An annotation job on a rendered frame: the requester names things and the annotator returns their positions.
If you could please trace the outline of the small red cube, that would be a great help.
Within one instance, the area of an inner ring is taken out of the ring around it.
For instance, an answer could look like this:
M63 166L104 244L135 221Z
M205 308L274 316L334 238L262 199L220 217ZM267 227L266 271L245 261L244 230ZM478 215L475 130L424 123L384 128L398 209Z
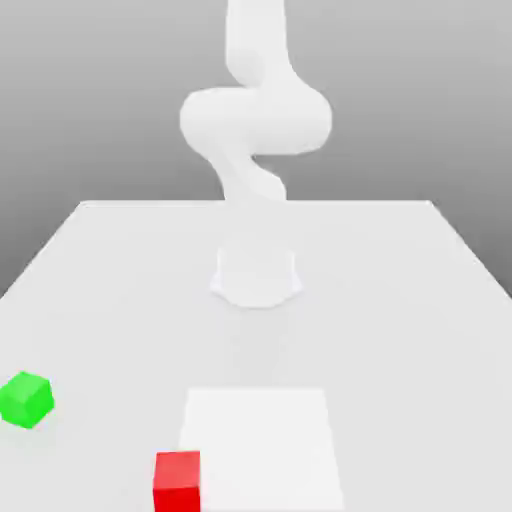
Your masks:
M201 512L200 452L158 452L153 476L154 512Z

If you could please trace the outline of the small green cube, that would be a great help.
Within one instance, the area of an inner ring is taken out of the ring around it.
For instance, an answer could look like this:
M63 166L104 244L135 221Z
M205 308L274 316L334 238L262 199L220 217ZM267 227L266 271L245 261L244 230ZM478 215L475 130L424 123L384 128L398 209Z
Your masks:
M0 418L25 429L35 427L55 405L48 379L21 371L0 388Z

